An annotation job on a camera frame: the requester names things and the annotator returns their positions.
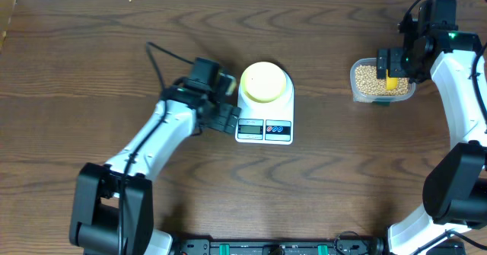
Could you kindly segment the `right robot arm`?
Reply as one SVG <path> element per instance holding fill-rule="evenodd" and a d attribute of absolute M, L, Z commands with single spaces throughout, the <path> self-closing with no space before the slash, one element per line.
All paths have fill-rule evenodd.
<path fill-rule="evenodd" d="M 432 30 L 406 49 L 402 67 L 441 96 L 450 151 L 426 177 L 422 204 L 387 231 L 392 254 L 424 254 L 453 235 L 486 226 L 486 79 L 474 33 Z"/>

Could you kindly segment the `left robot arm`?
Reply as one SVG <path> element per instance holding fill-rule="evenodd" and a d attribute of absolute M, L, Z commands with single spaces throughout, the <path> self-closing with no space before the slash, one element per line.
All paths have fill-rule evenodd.
<path fill-rule="evenodd" d="M 173 237 L 154 226 L 153 182 L 196 129 L 233 134 L 240 112 L 224 95 L 164 91 L 148 122 L 122 151 L 103 165 L 87 163 L 80 170 L 70 243 L 86 254 L 169 254 Z"/>

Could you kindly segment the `yellow measuring scoop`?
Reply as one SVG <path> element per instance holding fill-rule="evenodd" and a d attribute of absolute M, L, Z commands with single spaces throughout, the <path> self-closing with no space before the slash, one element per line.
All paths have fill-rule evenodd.
<path fill-rule="evenodd" d="M 393 78 L 389 76 L 389 70 L 386 70 L 386 90 L 393 91 L 396 90 L 398 87 L 398 78 Z"/>

